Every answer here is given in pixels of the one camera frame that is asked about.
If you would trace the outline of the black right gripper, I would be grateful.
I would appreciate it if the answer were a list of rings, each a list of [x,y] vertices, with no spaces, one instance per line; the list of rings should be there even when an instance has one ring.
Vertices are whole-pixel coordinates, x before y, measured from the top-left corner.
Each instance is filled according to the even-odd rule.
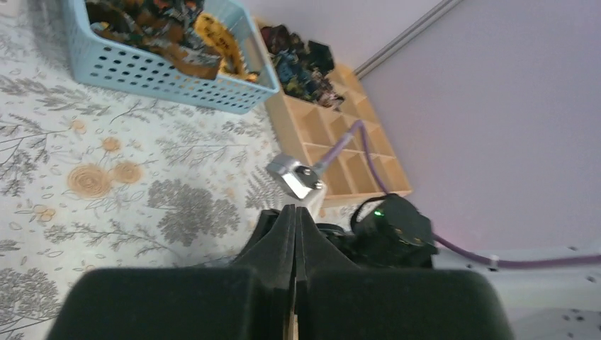
[[[405,198],[389,193],[364,201],[349,220],[317,228],[355,264],[369,268],[432,268],[438,254],[432,223]]]

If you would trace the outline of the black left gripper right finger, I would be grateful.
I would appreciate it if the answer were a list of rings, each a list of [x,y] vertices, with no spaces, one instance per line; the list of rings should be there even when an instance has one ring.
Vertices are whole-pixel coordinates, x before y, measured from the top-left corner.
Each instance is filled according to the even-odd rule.
[[[300,339],[513,339],[492,285],[473,271],[367,269],[296,211]]]

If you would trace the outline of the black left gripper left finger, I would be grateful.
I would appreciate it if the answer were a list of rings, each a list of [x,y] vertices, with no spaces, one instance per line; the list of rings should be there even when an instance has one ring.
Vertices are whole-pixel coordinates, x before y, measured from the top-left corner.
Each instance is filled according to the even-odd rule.
[[[102,268],[70,290],[49,339],[292,339],[296,207],[265,210],[227,266]]]

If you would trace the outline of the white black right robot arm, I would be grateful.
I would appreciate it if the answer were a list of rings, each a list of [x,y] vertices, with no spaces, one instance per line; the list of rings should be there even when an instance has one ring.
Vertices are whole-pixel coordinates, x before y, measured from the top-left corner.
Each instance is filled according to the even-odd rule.
[[[510,315],[518,339],[600,338],[600,244],[517,251],[469,251],[434,232],[396,194],[369,198],[348,228],[318,229],[353,262],[372,268],[425,267],[484,276]]]

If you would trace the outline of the wooden compartment tray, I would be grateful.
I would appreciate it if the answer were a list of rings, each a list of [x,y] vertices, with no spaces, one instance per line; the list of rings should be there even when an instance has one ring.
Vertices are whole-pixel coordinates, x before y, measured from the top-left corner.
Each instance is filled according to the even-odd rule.
[[[384,191],[400,196],[412,193],[359,80],[343,64],[336,65],[328,79],[346,98],[339,109],[282,91],[265,102],[281,154],[322,171],[326,208],[360,203]]]

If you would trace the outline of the rolled multicolour tie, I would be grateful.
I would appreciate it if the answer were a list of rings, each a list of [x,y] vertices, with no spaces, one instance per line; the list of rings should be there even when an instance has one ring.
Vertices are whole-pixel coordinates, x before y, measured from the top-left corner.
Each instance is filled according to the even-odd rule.
[[[305,100],[324,108],[338,109],[345,97],[335,91],[329,79],[316,76],[305,84]]]

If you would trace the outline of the rolled black tie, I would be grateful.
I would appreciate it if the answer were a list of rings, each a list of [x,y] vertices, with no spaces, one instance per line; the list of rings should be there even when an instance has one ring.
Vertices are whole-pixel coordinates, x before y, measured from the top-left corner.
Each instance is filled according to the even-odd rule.
[[[324,76],[335,68],[330,46],[314,40],[307,41],[299,58],[309,70],[318,70]]]

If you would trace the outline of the rolled navy blue tie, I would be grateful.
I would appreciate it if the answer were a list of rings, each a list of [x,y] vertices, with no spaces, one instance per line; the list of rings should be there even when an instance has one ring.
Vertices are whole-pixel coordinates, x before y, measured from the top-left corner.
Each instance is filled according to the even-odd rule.
[[[272,57],[272,62],[284,93],[308,100],[310,92],[307,85],[312,81],[312,76],[298,57],[293,52],[282,50]]]

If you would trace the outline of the floral tablecloth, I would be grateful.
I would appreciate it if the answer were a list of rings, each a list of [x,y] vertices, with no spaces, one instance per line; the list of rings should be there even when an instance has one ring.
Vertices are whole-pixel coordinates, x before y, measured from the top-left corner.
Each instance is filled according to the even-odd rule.
[[[77,83],[59,1],[1,19],[1,338],[44,339],[114,266],[221,264],[289,202],[263,106],[244,115]]]

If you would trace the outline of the rolled dark red tie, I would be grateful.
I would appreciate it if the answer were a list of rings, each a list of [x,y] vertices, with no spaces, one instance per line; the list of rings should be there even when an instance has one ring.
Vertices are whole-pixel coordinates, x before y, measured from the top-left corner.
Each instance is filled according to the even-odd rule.
[[[263,41],[269,50],[287,50],[291,45],[291,34],[285,25],[260,28]]]

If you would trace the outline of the yellow patterned tie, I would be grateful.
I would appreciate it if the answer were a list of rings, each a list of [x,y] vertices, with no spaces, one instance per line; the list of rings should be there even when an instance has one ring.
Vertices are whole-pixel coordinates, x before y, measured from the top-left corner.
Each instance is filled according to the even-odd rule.
[[[259,72],[247,71],[240,47],[227,27],[209,13],[202,12],[194,23],[195,32],[222,57],[220,73],[257,83]]]

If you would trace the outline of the orange floral tie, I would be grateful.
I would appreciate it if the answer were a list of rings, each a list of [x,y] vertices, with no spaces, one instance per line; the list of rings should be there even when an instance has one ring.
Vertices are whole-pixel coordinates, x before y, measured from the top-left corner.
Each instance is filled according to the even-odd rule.
[[[223,56],[194,24],[204,1],[86,1],[91,29],[102,38],[159,55],[182,74],[214,80]]]

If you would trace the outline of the light blue plastic basket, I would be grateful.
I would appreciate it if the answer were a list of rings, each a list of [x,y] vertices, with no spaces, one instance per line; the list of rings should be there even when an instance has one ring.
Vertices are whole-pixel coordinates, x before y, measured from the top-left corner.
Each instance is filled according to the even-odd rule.
[[[233,34],[246,70],[259,73],[254,83],[226,74],[214,80],[186,76],[157,55],[95,34],[84,1],[61,5],[72,76],[79,83],[237,114],[281,90],[258,27],[236,1],[207,1],[205,10]]]

